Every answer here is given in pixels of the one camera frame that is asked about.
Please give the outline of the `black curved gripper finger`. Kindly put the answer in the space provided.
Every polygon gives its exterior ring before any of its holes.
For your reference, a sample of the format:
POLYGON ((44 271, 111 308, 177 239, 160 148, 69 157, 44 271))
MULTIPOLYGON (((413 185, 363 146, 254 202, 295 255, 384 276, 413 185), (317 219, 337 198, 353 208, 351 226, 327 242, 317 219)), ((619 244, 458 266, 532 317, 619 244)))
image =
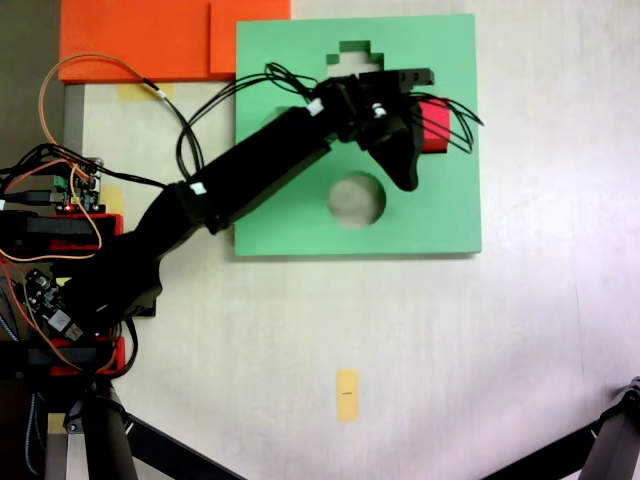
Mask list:
POLYGON ((377 141, 368 153, 398 189, 412 192, 418 187, 417 163, 423 142, 424 134, 419 126, 402 125, 377 141))

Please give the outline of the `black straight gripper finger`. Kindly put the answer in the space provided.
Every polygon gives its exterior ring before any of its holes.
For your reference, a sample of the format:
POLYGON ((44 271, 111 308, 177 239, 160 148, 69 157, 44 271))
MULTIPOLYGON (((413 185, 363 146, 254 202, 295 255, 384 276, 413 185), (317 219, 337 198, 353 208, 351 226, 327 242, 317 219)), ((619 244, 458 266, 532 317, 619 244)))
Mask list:
POLYGON ((361 73, 362 84, 397 90, 400 93, 411 92, 417 86, 435 84, 435 73, 430 68, 380 70, 361 73))

